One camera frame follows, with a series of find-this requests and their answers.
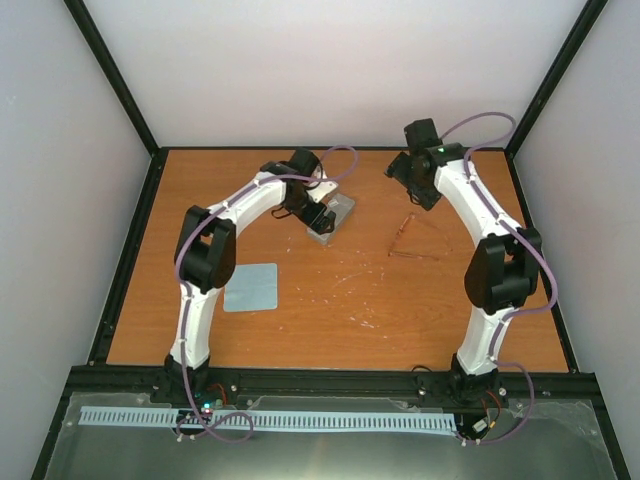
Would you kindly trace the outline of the light blue cleaning cloth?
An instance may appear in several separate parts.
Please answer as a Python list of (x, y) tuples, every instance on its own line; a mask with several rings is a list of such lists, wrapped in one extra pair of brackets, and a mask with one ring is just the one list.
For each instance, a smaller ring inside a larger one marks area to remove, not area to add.
[(224, 289), (223, 310), (227, 313), (259, 312), (278, 307), (276, 263), (238, 265)]

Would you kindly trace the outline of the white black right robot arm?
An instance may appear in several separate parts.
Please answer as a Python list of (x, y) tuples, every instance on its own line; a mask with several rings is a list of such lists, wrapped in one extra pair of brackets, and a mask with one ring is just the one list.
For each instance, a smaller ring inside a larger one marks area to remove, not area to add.
[(541, 237), (501, 207), (482, 182), (469, 148), (445, 143), (432, 119), (413, 121), (404, 135), (408, 149), (391, 162), (386, 176), (425, 210), (446, 199), (475, 247), (464, 275), (471, 316), (452, 358), (448, 386), (454, 401), (469, 403), (497, 385), (499, 351), (511, 317), (537, 290)]

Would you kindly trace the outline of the grey leather glasses case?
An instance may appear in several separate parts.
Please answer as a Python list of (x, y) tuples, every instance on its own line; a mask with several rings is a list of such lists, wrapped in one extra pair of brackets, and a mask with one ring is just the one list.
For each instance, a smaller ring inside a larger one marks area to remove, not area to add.
[(328, 211), (336, 214), (334, 230), (330, 233), (318, 234), (308, 228), (307, 235), (321, 245), (328, 246), (355, 209), (355, 205), (356, 201), (353, 198), (341, 193), (335, 194), (327, 204)]

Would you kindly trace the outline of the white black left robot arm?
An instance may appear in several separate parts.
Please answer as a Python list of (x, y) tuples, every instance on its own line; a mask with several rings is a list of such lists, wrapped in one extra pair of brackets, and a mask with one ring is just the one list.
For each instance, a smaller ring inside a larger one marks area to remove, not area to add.
[(316, 234), (334, 231), (337, 214), (324, 200), (337, 189), (320, 158), (297, 149), (284, 162), (268, 162), (240, 190), (209, 207), (185, 213), (174, 258), (181, 305), (176, 338), (165, 361), (172, 388), (186, 402), (208, 390), (209, 334), (217, 299), (236, 268), (237, 239), (268, 211), (284, 209)]

